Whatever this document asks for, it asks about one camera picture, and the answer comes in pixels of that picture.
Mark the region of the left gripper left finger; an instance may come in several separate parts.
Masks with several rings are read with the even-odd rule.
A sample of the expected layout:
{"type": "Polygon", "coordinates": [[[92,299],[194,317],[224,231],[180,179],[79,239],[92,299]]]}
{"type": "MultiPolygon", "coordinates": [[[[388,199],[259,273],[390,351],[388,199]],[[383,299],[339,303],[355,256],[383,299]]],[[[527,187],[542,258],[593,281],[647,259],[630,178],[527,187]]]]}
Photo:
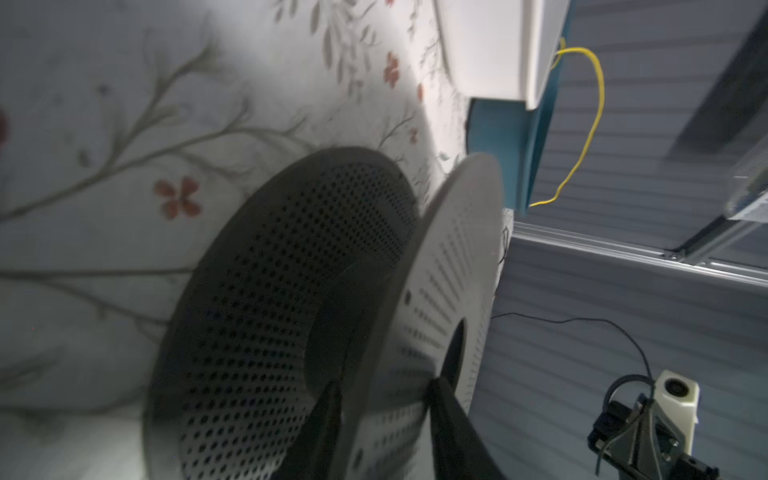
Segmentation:
{"type": "Polygon", "coordinates": [[[338,380],[332,380],[271,479],[328,479],[341,427],[341,386],[338,380]]]}

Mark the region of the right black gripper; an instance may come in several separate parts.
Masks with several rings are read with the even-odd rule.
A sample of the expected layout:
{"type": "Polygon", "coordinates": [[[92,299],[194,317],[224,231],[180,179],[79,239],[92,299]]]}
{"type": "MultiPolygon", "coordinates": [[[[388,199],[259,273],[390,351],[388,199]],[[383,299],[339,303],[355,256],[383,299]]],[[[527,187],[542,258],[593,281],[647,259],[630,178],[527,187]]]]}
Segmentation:
{"type": "Polygon", "coordinates": [[[598,456],[595,473],[607,463],[622,479],[718,479],[720,470],[683,451],[683,434],[665,415],[655,399],[655,381],[630,374],[608,388],[602,412],[588,436],[588,446],[598,456]],[[628,407],[614,399],[620,387],[643,383],[649,396],[640,395],[628,407]]]}

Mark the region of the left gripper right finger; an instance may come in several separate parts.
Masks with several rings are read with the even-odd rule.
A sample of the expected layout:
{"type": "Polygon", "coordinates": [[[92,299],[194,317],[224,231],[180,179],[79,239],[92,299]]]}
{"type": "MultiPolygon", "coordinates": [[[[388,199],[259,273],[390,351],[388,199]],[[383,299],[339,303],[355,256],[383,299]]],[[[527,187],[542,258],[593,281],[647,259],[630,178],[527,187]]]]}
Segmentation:
{"type": "Polygon", "coordinates": [[[435,378],[429,383],[426,400],[435,478],[504,480],[446,378],[435,378]]]}

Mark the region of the dark grey cable spool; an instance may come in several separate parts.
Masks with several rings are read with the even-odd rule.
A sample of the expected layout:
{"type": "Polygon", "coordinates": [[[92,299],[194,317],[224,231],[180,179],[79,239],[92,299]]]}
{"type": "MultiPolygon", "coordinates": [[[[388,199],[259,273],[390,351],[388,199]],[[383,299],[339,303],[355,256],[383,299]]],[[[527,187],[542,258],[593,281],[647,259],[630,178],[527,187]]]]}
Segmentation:
{"type": "Polygon", "coordinates": [[[143,425],[152,479],[271,479],[326,384],[328,479],[436,479],[426,396],[468,417],[501,257],[503,185],[463,160],[425,211],[394,161],[323,150],[261,187],[196,268],[143,425]]]}

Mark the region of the teal plastic tray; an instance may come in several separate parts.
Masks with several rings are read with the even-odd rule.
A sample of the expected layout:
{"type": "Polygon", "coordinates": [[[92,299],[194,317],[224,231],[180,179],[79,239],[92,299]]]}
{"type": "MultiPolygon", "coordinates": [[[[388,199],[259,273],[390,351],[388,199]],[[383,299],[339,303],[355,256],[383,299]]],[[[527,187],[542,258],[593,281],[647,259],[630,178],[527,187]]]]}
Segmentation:
{"type": "MultiPolygon", "coordinates": [[[[558,50],[567,39],[570,9],[558,50]]],[[[563,67],[554,62],[537,109],[522,102],[472,98],[467,126],[467,150],[488,153],[501,165],[504,205],[524,216],[531,208],[533,187],[543,155],[563,67]]]]}

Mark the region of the white plastic tray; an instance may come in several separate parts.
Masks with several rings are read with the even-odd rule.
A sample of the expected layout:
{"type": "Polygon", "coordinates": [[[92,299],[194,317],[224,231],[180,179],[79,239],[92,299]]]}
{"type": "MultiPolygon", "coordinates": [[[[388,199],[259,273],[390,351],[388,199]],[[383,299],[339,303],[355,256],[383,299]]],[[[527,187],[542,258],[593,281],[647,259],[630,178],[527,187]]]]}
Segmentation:
{"type": "Polygon", "coordinates": [[[445,63],[467,97],[538,108],[569,0],[437,0],[445,63]]]}

